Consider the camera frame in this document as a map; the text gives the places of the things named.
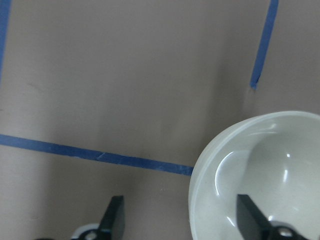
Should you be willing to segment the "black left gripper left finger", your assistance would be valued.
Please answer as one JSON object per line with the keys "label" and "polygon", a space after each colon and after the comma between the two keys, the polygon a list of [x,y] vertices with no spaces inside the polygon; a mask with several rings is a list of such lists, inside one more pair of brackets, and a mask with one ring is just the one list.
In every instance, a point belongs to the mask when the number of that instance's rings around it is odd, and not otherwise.
{"label": "black left gripper left finger", "polygon": [[125,199],[113,196],[97,229],[97,240],[122,240],[125,232]]}

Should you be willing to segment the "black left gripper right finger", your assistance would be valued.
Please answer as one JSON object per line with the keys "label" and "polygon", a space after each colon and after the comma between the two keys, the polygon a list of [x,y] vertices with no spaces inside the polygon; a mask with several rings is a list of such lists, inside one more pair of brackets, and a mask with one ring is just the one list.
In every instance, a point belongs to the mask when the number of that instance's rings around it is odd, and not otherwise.
{"label": "black left gripper right finger", "polygon": [[236,224],[244,240],[267,240],[272,225],[247,194],[236,197]]}

